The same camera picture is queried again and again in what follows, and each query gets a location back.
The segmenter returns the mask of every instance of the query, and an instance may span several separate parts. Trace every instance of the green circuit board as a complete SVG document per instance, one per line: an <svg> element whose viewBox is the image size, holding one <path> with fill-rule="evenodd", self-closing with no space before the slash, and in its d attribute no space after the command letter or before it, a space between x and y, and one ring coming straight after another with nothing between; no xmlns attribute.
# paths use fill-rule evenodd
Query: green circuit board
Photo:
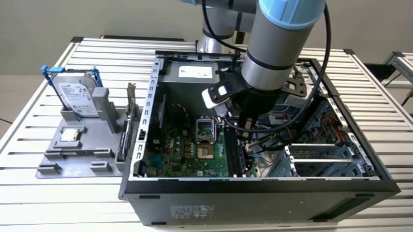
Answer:
<svg viewBox="0 0 413 232"><path fill-rule="evenodd" d="M195 132L168 125L160 165L148 164L150 177L230 177L222 126L216 128L215 144L196 144ZM255 168L246 176L255 176Z"/></svg>

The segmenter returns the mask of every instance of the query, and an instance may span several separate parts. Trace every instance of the label sticker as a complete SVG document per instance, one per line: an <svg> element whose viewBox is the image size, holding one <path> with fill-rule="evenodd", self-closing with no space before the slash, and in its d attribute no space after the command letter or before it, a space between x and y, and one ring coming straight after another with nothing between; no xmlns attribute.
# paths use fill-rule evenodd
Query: label sticker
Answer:
<svg viewBox="0 0 413 232"><path fill-rule="evenodd" d="M212 78L212 67L180 66L178 76L190 78Z"/></svg>
<svg viewBox="0 0 413 232"><path fill-rule="evenodd" d="M174 219L212 218L214 205L171 205L170 211Z"/></svg>
<svg viewBox="0 0 413 232"><path fill-rule="evenodd" d="M96 116L97 111L85 86L73 83L60 83L59 86L72 111L81 116Z"/></svg>

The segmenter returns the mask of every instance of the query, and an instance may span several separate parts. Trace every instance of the aluminum extrusion table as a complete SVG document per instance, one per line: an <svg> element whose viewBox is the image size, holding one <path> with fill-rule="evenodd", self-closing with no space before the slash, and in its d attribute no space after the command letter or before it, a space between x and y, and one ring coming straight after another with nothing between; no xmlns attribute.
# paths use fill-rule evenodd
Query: aluminum extrusion table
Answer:
<svg viewBox="0 0 413 232"><path fill-rule="evenodd" d="M127 105L127 84L135 83L142 105L155 50L195 51L195 45L77 38L55 66L96 66L117 107ZM323 52L306 48L301 56L322 62ZM413 119L351 50L331 50L326 72L401 188L399 194L350 219L338 224L144 227L131 205L117 200L120 177L36 179L41 153L61 119L59 99L44 81L0 140L0 231L413 231Z"/></svg>

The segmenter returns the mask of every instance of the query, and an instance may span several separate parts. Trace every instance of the white wall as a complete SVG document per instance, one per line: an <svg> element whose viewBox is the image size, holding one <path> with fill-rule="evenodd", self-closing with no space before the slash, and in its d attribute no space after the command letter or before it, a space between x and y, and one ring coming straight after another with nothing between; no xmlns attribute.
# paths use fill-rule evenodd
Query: white wall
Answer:
<svg viewBox="0 0 413 232"><path fill-rule="evenodd" d="M329 0L333 47L351 48L363 61L413 51L413 0ZM0 73L39 74L53 65L73 36L101 34L200 36L200 7L176 0L0 0ZM307 47L323 47L323 22Z"/></svg>

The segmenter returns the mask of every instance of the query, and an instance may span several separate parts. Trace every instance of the sticker on hard drive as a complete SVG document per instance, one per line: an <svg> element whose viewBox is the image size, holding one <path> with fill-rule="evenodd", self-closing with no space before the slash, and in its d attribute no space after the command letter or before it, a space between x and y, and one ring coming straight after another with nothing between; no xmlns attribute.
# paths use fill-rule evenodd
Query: sticker on hard drive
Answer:
<svg viewBox="0 0 413 232"><path fill-rule="evenodd" d="M212 78L212 67L180 66L178 76L190 78Z"/></svg>
<svg viewBox="0 0 413 232"><path fill-rule="evenodd" d="M73 83L60 83L59 86L72 110L81 116L96 116L97 111L85 86Z"/></svg>

